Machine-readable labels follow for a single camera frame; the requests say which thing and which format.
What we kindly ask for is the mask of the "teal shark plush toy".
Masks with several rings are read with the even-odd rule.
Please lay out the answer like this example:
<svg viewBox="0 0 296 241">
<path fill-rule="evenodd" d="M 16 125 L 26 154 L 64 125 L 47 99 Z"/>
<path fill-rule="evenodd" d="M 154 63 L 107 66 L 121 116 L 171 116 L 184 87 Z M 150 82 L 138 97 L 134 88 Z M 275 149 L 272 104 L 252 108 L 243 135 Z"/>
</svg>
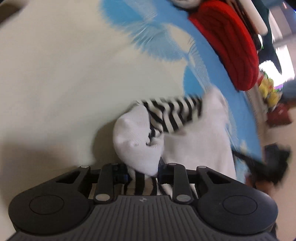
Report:
<svg viewBox="0 0 296 241">
<path fill-rule="evenodd" d="M 269 24 L 269 9 L 263 4 L 261 0 L 252 0 L 252 3 L 262 17 L 268 30 L 267 34 L 262 36 L 263 49 L 258 53 L 259 63 L 261 64 L 265 61 L 271 61 L 277 68 L 278 72 L 281 74 L 281 65 L 272 42 L 271 27 Z"/>
</svg>

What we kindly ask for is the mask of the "cream folded blanket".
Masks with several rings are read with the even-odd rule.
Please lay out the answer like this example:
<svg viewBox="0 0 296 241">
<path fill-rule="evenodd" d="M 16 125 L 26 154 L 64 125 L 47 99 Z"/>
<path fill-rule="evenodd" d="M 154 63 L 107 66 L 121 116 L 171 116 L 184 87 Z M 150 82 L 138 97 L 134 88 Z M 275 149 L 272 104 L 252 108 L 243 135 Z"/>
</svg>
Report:
<svg viewBox="0 0 296 241">
<path fill-rule="evenodd" d="M 181 9 L 194 9 L 202 0 L 171 0 L 172 4 Z"/>
</svg>

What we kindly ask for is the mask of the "yellow plush toys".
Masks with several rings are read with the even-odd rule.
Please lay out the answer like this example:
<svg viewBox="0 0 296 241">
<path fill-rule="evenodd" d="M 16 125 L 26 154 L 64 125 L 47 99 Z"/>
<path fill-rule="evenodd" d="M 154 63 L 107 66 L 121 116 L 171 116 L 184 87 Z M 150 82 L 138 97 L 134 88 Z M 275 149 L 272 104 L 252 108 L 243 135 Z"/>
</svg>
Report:
<svg viewBox="0 0 296 241">
<path fill-rule="evenodd" d="M 273 80 L 267 77 L 262 78 L 258 90 L 268 108 L 274 109 L 280 101 L 281 93 L 274 89 Z"/>
</svg>

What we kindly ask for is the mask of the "white folded clothes stack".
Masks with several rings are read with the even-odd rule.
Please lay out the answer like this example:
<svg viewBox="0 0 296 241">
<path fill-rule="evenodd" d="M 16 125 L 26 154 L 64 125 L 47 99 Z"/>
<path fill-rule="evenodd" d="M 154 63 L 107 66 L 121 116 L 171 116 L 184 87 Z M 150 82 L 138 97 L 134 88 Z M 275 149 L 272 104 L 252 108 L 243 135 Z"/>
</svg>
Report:
<svg viewBox="0 0 296 241">
<path fill-rule="evenodd" d="M 243 21 L 250 35 L 265 36 L 267 26 L 251 0 L 226 0 Z"/>
</svg>

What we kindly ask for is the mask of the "red folded blanket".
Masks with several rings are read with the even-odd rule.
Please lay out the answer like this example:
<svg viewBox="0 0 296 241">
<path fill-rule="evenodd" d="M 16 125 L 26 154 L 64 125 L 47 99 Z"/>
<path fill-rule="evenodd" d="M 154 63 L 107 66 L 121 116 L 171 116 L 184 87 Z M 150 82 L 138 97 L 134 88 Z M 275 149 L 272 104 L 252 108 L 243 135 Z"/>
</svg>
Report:
<svg viewBox="0 0 296 241">
<path fill-rule="evenodd" d="M 259 73 L 255 44 L 231 6 L 222 1 L 204 1 L 189 20 L 219 56 L 234 87 L 247 91 L 254 87 Z"/>
</svg>

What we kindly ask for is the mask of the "black white striped hooded top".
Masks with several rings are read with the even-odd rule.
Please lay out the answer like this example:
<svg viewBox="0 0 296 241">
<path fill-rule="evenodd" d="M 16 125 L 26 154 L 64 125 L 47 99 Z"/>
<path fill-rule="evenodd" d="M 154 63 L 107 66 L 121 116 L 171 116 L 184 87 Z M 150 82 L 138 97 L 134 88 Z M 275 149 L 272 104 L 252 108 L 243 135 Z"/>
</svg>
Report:
<svg viewBox="0 0 296 241">
<path fill-rule="evenodd" d="M 119 159 L 127 165 L 127 195 L 170 195 L 168 184 L 156 180 L 159 162 L 177 163 L 189 170 L 207 166 L 236 178 L 230 140 L 228 104 L 216 87 L 202 98 L 201 115 L 172 133 L 161 132 L 149 138 L 149 112 L 142 104 L 122 115 L 113 129 L 113 144 Z"/>
</svg>

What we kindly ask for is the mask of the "blue white patterned bedsheet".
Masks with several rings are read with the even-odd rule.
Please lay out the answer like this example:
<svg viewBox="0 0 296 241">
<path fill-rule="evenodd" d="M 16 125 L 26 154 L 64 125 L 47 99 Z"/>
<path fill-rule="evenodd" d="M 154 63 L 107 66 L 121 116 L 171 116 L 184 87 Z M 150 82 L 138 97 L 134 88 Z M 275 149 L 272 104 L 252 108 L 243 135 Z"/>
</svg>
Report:
<svg viewBox="0 0 296 241">
<path fill-rule="evenodd" d="M 252 110 L 187 14 L 169 1 L 20 1 L 1 24 L 1 240 L 18 193 L 116 160 L 112 121 L 134 101 L 227 98 L 231 142 L 261 155 Z"/>
</svg>

